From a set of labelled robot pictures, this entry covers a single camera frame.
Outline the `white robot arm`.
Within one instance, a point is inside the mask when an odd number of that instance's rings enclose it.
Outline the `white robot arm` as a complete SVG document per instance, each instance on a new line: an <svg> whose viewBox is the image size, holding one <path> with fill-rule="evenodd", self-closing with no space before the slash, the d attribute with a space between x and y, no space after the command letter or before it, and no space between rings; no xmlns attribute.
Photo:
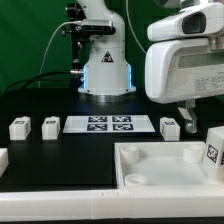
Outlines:
<svg viewBox="0 0 224 224"><path fill-rule="evenodd" d="M224 94L224 0L154 0L180 11L148 26L153 45L145 59L145 91L150 100L176 102L188 132L197 131L193 112L199 98ZM93 33L84 66L84 92L98 99L135 88L125 60L123 19L105 0L77 0Z"/></svg>

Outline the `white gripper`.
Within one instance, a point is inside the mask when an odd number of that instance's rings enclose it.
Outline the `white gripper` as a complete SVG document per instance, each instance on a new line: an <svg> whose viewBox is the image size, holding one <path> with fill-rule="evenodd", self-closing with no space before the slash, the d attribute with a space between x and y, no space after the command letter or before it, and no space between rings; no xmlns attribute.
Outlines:
<svg viewBox="0 0 224 224"><path fill-rule="evenodd" d="M224 94L224 50L212 51L207 38L153 44L146 54L145 91L154 102L178 102L185 130L196 133L193 99Z"/></svg>

